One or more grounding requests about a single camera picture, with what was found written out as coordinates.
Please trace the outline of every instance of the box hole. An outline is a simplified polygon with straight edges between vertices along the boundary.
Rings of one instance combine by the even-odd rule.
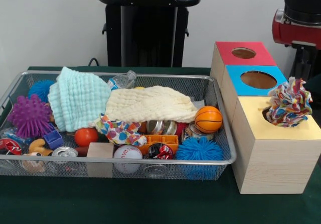
[[[265,109],[262,111],[262,115],[263,115],[263,118],[264,118],[268,123],[272,124],[272,123],[267,119],[267,117],[266,117],[266,113],[269,112],[270,108],[271,108],[271,107],[265,108]]]
[[[251,49],[239,47],[232,50],[232,54],[238,58],[251,59],[255,57],[256,52]]]
[[[244,84],[258,88],[270,89],[276,86],[276,79],[265,72],[248,71],[241,75],[241,80]]]

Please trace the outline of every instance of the purple spiky ball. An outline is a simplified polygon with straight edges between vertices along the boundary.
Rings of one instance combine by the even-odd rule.
[[[22,138],[43,137],[51,131],[49,125],[52,111],[37,95],[19,96],[8,120],[18,128],[17,136]]]

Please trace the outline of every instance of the blue fuzzy ball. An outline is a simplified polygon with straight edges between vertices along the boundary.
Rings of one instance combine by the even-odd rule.
[[[193,137],[187,138],[176,152],[178,160],[222,160],[221,148],[212,140],[202,137],[199,141]]]
[[[28,98],[30,99],[31,96],[35,94],[41,99],[42,102],[47,103],[50,86],[54,83],[54,81],[50,80],[36,82],[29,90]]]
[[[199,141],[193,137],[186,139],[176,151],[178,160],[222,160],[223,151],[205,137]],[[189,180],[217,179],[218,165],[181,165],[181,170]]]

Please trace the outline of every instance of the black cable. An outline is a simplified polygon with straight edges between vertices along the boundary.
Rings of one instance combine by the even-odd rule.
[[[89,61],[89,63],[88,63],[88,66],[91,66],[91,63],[92,63],[93,61],[95,61],[96,64],[97,64],[97,66],[99,66],[98,60],[97,60],[95,57],[93,57],[92,59],[90,59],[90,61]]]

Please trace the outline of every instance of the metal basket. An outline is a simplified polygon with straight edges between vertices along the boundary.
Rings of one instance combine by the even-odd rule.
[[[2,106],[1,130],[11,127],[7,116],[20,95],[27,96],[29,89],[39,80],[55,81],[60,72],[28,71],[18,75],[4,96],[0,99]],[[94,73],[108,81],[117,73]],[[65,176],[65,177],[109,177],[109,178],[161,178],[217,180],[228,164],[236,159],[235,147],[223,107],[222,97],[216,80],[208,76],[187,75],[150,75],[138,74],[135,86],[151,87],[155,85],[171,87],[194,101],[205,100],[206,105],[217,107],[223,115],[223,127],[215,134],[214,141],[223,150],[222,161],[196,160],[151,160],[151,159],[112,159],[86,157],[45,157],[0,155],[0,175],[26,176]],[[74,137],[61,133],[64,146],[75,148]],[[42,166],[39,171],[27,171],[23,165]],[[127,173],[116,167],[123,167]]]

